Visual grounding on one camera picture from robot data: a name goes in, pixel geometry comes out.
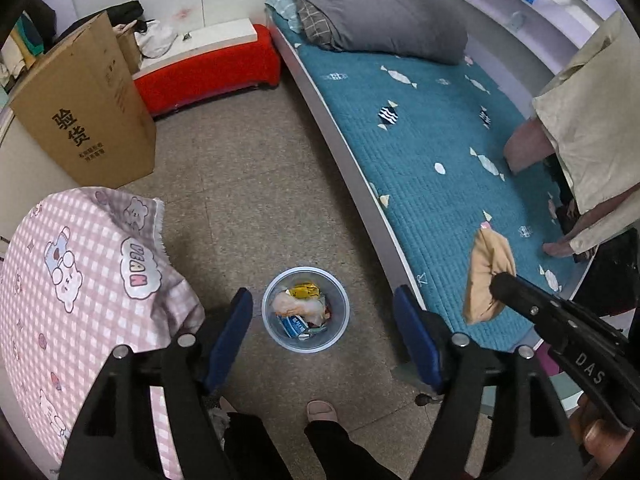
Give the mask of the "right hand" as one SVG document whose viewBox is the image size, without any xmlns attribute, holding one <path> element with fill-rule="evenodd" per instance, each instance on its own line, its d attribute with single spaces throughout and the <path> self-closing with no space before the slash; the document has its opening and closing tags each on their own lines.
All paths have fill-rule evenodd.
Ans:
<svg viewBox="0 0 640 480">
<path fill-rule="evenodd" d="M 574 439 L 591 456 L 586 479 L 639 478 L 639 429 L 623 430 L 606 420 L 585 393 L 568 422 Z"/>
</svg>

